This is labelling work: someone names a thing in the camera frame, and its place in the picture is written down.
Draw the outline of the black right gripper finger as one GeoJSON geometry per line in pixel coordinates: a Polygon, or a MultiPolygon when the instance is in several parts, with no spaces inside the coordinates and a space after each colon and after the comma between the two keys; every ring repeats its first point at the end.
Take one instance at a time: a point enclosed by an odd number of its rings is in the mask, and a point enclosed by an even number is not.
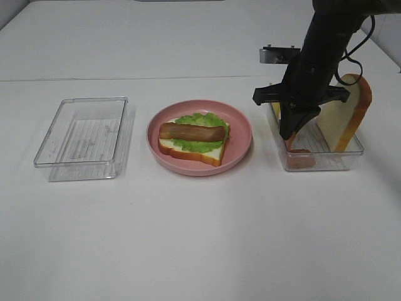
{"type": "Polygon", "coordinates": [[[289,138],[300,131],[310,120],[319,115],[319,106],[300,107],[289,102],[280,103],[281,119],[279,124],[279,134],[283,140],[289,138]]]}

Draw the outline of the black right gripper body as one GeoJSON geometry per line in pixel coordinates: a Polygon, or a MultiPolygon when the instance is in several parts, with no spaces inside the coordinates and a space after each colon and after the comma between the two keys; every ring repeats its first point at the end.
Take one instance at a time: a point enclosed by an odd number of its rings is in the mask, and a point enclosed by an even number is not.
{"type": "Polygon", "coordinates": [[[256,105],[269,102],[288,102],[295,107],[312,107],[331,101],[348,100],[350,92],[346,88],[330,85],[342,55],[317,56],[315,61],[301,61],[302,55],[278,56],[277,61],[285,61],[288,66],[281,83],[256,88],[253,100],[256,105]]]}

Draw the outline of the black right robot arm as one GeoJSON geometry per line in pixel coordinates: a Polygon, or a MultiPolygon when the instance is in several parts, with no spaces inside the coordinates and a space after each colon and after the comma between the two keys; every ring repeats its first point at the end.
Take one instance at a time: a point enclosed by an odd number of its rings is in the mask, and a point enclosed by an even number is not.
{"type": "Polygon", "coordinates": [[[315,13],[301,51],[290,59],[279,84],[257,88],[257,105],[278,102],[279,133],[288,140],[320,113],[320,105],[346,102],[346,88],[330,85],[352,34],[363,21],[379,14],[400,12],[400,1],[313,1],[315,13]]]}

